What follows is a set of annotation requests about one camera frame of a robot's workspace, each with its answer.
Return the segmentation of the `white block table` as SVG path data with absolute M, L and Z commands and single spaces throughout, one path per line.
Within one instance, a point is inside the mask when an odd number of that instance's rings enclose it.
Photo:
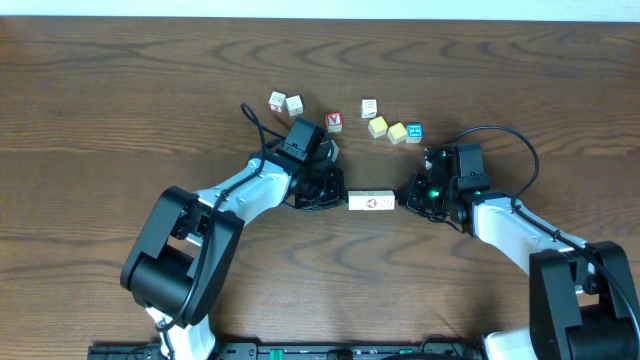
M 361 211 L 365 205 L 365 195 L 362 191 L 348 192 L 348 207 L 350 211 Z

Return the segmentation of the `white block violin picture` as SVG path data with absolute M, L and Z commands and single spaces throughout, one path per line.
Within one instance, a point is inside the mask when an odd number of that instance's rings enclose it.
M 378 206 L 378 198 L 381 195 L 379 191 L 365 191 L 363 193 L 363 204 L 366 209 L 376 209 Z

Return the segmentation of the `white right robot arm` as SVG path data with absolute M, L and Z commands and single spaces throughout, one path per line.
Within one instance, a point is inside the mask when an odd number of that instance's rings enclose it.
M 567 234 L 501 190 L 416 174 L 398 202 L 502 252 L 529 277 L 529 324 L 484 338 L 488 359 L 636 359 L 639 301 L 626 253 Z

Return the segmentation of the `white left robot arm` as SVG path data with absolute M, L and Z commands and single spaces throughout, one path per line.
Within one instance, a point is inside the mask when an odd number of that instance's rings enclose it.
M 289 197 L 317 211 L 345 199 L 338 162 L 300 163 L 254 155 L 228 180 L 192 193 L 177 186 L 156 201 L 127 260 L 120 284 L 152 317 L 162 359 L 207 359 L 216 346 L 208 315 L 246 225 Z

